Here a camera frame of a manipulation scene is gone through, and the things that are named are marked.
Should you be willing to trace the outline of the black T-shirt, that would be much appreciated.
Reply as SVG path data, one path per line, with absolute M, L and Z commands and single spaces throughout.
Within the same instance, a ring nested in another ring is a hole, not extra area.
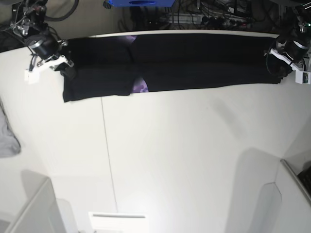
M 69 41 L 77 71 L 64 78 L 64 102 L 128 96 L 139 79 L 149 92 L 278 84 L 265 54 L 270 37 L 229 34 L 139 34 Z

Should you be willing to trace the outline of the white bin right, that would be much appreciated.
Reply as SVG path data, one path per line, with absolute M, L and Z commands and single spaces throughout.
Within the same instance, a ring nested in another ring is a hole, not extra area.
M 286 160 L 275 181 L 265 184 L 254 214 L 256 233 L 309 233 L 311 197 Z

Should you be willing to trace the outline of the grey cloth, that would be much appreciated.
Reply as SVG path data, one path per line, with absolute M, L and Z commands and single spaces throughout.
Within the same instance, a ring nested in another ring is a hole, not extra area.
M 7 158 L 16 156 L 21 152 L 20 143 L 15 136 L 7 115 L 5 113 L 3 103 L 0 102 L 0 157 Z

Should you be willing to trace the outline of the blue box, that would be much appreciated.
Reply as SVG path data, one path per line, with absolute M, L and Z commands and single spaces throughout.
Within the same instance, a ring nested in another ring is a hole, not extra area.
M 175 0 L 108 0 L 107 2 L 115 7 L 171 7 Z

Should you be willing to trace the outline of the white bin left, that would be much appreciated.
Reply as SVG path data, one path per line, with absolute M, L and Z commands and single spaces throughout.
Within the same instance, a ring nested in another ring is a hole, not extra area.
M 6 233 L 65 233 L 66 228 L 50 178 L 40 183 L 34 194 L 8 224 Z

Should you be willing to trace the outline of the white bin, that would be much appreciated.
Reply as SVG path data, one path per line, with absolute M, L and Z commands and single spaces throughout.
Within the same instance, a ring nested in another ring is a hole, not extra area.
M 275 181 L 265 184 L 254 214 L 256 233 L 309 233 L 311 197 L 286 160 Z
M 66 228 L 50 178 L 40 183 L 34 194 L 8 224 L 6 233 L 65 233 Z

